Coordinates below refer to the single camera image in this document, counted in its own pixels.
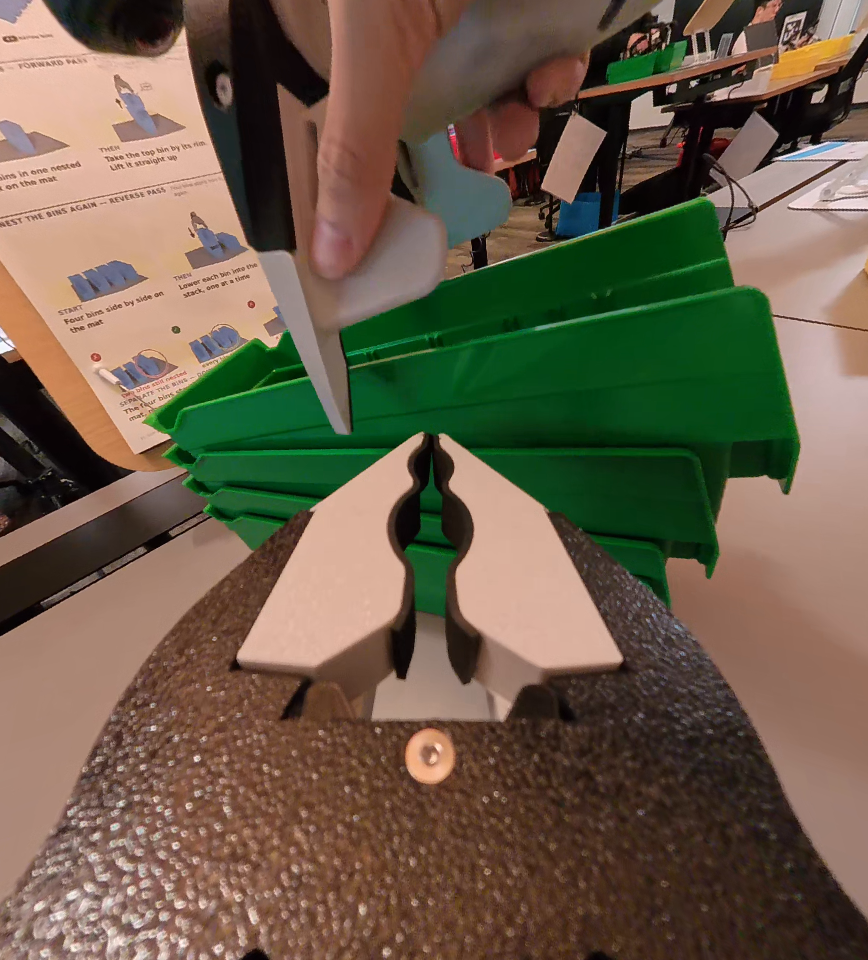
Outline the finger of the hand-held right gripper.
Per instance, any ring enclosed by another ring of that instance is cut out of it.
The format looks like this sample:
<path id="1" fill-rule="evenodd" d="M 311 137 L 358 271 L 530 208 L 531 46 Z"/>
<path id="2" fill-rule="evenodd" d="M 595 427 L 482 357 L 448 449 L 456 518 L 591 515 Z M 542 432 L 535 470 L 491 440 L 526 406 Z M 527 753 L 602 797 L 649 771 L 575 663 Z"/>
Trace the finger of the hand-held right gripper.
<path id="1" fill-rule="evenodd" d="M 340 334 L 316 326 L 288 251 L 260 250 L 258 262 L 330 426 L 338 435 L 349 435 L 350 382 Z"/>

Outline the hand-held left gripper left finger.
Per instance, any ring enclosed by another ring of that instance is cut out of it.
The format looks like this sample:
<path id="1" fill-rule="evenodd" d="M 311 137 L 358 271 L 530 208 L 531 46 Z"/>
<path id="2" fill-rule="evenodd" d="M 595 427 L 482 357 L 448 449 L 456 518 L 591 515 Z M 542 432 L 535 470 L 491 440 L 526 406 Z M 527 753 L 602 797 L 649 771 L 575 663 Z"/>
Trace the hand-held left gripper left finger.
<path id="1" fill-rule="evenodd" d="M 320 501 L 237 654 L 244 670 L 334 683 L 352 700 L 406 678 L 431 435 L 418 433 Z"/>

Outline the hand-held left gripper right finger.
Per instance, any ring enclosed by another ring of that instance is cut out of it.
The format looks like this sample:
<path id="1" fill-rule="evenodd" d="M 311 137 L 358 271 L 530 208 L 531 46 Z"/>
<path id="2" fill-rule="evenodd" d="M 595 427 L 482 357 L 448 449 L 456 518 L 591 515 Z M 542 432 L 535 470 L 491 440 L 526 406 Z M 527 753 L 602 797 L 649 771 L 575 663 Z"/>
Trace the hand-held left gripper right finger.
<path id="1" fill-rule="evenodd" d="M 451 666 L 510 712 L 525 688 L 615 671 L 623 655 L 547 509 L 445 434 L 433 438 Z"/>

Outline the green plastic bin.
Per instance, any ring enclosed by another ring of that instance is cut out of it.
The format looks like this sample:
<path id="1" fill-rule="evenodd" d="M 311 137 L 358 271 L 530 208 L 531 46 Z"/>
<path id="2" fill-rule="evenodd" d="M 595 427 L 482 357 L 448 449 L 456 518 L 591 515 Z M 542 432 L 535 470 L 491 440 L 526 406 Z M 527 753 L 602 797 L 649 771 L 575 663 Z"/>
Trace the green plastic bin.
<path id="1" fill-rule="evenodd" d="M 193 454 L 174 445 L 165 457 L 211 492 L 237 487 L 320 502 L 388 453 L 335 448 Z M 668 559 L 697 561 L 708 575 L 716 568 L 716 512 L 700 459 L 688 450 L 478 449 L 474 455 L 587 534 L 653 543 Z"/>
<path id="2" fill-rule="evenodd" d="M 735 284 L 694 198 L 445 280 L 342 333 L 353 431 L 335 433 L 291 336 L 253 340 L 155 407 L 188 454 L 394 447 L 677 448 L 709 486 L 787 492 L 800 436 L 767 297 Z"/>
<path id="3" fill-rule="evenodd" d="M 261 546 L 286 523 L 282 519 L 254 514 L 228 515 L 213 506 L 206 506 L 204 513 L 223 523 L 251 550 Z M 593 534 L 589 537 L 633 577 L 652 590 L 663 603 L 670 605 L 667 558 L 659 547 L 640 540 Z M 415 572 L 416 609 L 425 614 L 443 616 L 446 574 L 455 551 L 450 546 L 415 541 L 407 548 L 406 556 Z"/>
<path id="4" fill-rule="evenodd" d="M 287 522 L 299 512 L 312 509 L 318 504 L 315 498 L 307 498 L 294 494 L 273 493 L 255 489 L 244 489 L 234 486 L 222 486 L 215 491 L 208 488 L 188 476 L 184 479 L 183 485 L 192 493 L 200 496 L 205 501 L 206 506 L 219 508 L 226 515 L 241 516 L 244 514 L 256 515 L 263 518 L 278 519 Z M 605 536 L 606 534 L 592 534 L 594 536 Z M 414 542 L 423 542 L 424 544 L 434 546 L 451 546 L 448 539 L 443 536 L 441 531 L 440 512 L 433 507 L 421 508 L 420 531 L 416 535 Z"/>

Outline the person's right hand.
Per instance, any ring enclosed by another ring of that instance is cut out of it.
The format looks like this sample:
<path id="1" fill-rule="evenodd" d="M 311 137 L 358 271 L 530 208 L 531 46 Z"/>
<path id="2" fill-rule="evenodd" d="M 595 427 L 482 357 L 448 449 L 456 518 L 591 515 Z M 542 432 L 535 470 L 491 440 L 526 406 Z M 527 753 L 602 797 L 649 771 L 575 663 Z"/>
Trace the person's right hand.
<path id="1" fill-rule="evenodd" d="M 324 278 L 350 274 L 369 252 L 385 218 L 408 96 L 438 41 L 468 2 L 272 2 L 285 34 L 301 48 L 300 29 L 316 13 L 330 26 L 330 79 L 318 154 L 319 193 L 310 259 Z M 519 98 L 457 124 L 462 162 L 490 172 L 496 156 L 517 159 L 537 138 L 542 110 L 573 100 L 590 50 L 532 71 Z"/>

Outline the printed instruction sheet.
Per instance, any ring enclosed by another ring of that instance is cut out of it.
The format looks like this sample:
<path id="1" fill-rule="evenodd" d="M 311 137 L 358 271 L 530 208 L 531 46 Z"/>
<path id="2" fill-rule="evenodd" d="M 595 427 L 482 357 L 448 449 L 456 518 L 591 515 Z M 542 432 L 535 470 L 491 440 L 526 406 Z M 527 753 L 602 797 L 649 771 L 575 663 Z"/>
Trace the printed instruction sheet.
<path id="1" fill-rule="evenodd" d="M 100 53 L 44 2 L 0 2 L 0 260 L 133 453 L 167 439 L 155 409 L 283 332 L 183 33 L 152 57 Z"/>

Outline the blue bag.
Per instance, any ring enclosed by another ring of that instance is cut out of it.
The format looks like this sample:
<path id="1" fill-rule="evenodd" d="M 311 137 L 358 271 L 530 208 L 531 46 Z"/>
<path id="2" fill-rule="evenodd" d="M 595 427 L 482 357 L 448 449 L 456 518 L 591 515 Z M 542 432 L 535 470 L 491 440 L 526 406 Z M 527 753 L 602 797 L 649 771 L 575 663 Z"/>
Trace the blue bag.
<path id="1" fill-rule="evenodd" d="M 600 229 L 602 194 L 580 192 L 572 201 L 562 200 L 555 226 L 558 239 L 575 239 Z"/>

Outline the white hanging card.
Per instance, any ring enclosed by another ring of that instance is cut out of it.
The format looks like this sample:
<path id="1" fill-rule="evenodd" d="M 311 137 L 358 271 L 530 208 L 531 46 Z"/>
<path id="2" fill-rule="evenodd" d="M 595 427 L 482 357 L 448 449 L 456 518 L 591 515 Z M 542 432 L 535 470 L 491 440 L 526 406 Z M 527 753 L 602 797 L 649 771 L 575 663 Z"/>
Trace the white hanging card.
<path id="1" fill-rule="evenodd" d="M 542 190 L 572 202 L 607 132 L 574 112 L 567 121 L 541 183 Z"/>
<path id="2" fill-rule="evenodd" d="M 711 175 L 725 186 L 729 180 L 739 181 L 752 174 L 775 147 L 778 137 L 777 129 L 754 112 L 721 154 Z"/>

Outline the green storage bins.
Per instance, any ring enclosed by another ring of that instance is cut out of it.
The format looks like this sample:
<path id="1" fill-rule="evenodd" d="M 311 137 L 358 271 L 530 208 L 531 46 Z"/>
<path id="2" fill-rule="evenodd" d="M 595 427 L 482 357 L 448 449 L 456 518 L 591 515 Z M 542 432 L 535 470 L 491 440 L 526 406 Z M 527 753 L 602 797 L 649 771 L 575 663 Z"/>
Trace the green storage bins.
<path id="1" fill-rule="evenodd" d="M 607 85 L 630 83 L 676 70 L 683 64 L 687 47 L 688 42 L 681 40 L 648 53 L 616 60 L 608 65 Z"/>

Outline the yellow storage bins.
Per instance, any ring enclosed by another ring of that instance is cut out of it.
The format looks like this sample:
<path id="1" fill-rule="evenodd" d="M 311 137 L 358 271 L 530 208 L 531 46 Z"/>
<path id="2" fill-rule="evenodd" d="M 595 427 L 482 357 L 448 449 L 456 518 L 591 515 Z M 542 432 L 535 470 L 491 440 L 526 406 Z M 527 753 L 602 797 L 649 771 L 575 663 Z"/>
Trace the yellow storage bins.
<path id="1" fill-rule="evenodd" d="M 782 81 L 812 74 L 820 66 L 848 54 L 854 39 L 855 34 L 849 33 L 783 51 L 772 70 L 771 80 Z"/>

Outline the black office chair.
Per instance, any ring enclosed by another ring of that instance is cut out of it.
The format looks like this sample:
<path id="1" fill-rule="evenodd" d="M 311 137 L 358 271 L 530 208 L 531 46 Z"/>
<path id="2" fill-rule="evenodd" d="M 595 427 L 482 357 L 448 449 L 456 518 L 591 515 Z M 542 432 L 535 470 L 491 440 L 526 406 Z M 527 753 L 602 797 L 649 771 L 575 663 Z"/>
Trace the black office chair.
<path id="1" fill-rule="evenodd" d="M 850 113 L 855 89 L 868 62 L 868 13 L 844 54 L 822 60 L 811 80 L 777 97 L 771 124 L 778 131 L 774 154 L 799 149 L 800 141 L 819 144 Z"/>

